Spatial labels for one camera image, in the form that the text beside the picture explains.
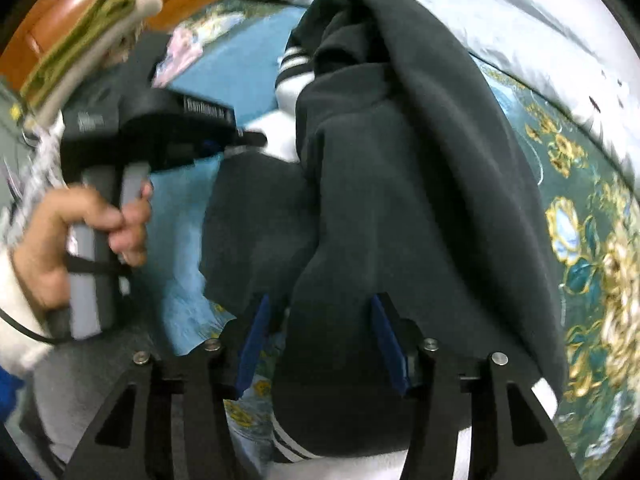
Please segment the white sleeve forearm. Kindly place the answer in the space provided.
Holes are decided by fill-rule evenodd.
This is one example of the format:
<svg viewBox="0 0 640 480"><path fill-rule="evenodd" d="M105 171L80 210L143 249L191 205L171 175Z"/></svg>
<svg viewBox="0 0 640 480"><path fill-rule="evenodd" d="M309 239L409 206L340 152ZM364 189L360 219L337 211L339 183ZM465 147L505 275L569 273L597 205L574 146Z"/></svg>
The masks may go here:
<svg viewBox="0 0 640 480"><path fill-rule="evenodd" d="M9 318L18 325L40 336L49 337L47 326L36 317L18 284L7 249L1 251L0 268L1 311L9 315ZM5 320L1 320L0 326L1 368L12 376L24 379L53 349L53 346L24 335Z"/></svg>

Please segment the person's left hand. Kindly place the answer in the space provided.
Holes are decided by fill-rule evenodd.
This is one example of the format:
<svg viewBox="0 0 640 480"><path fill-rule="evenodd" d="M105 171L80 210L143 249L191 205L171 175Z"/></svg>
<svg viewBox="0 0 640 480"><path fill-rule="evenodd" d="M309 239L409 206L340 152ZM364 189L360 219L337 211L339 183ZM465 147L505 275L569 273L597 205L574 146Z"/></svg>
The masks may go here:
<svg viewBox="0 0 640 480"><path fill-rule="evenodd" d="M118 209L90 186L47 192L11 255L17 281L36 313L47 313L70 302L65 255L68 231L74 224L83 223L106 233L108 247L128 266L144 265L152 194L153 185L145 181L139 196Z"/></svg>

